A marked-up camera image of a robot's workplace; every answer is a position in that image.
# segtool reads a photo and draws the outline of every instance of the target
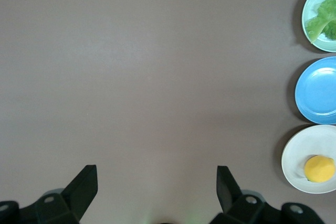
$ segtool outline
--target plate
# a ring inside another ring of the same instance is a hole
[[[336,57],[311,64],[300,76],[295,102],[301,114],[318,124],[336,124]]]
[[[322,3],[324,0],[306,0],[302,11],[302,27],[303,32],[306,35],[307,39],[310,41],[306,29],[305,24],[308,20],[317,16],[316,6]],[[336,40],[328,39],[324,34],[321,34],[318,39],[312,43],[317,48],[327,51],[327,52],[336,52]]]
[[[314,183],[306,179],[304,166],[315,155],[331,157],[336,161],[336,126],[315,125],[295,134],[283,149],[282,171],[296,189],[310,194],[323,194],[336,189],[336,175],[329,181]]]

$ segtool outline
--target table surface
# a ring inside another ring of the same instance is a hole
[[[87,164],[81,223],[207,224],[216,169],[275,208],[336,223],[336,192],[293,188],[284,145],[312,125],[294,101],[316,59],[306,0],[0,0],[0,195],[21,207]]]

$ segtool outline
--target white plate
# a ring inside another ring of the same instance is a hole
[[[310,41],[306,29],[305,24],[308,20],[317,16],[315,11],[316,5],[322,3],[324,0],[307,0],[304,4],[303,11],[302,11],[302,27],[303,32],[306,35],[307,39]],[[318,39],[313,43],[314,46],[320,48],[323,51],[327,52],[336,52],[336,40],[328,39],[324,34],[321,34]]]
[[[294,135],[285,146],[281,165],[293,187],[311,194],[323,194],[336,189],[336,175],[329,181],[314,183],[304,175],[304,166],[315,155],[331,157],[336,161],[336,126],[315,125]]]

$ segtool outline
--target green vegetable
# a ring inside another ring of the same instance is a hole
[[[336,40],[336,21],[329,22],[323,29],[322,33],[324,33],[328,39]]]
[[[311,43],[324,33],[330,39],[336,39],[336,0],[325,0],[317,9],[317,16],[310,19],[306,31]]]

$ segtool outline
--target lemon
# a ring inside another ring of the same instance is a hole
[[[306,178],[311,182],[326,182],[335,173],[334,160],[330,157],[317,155],[310,158],[304,165]]]

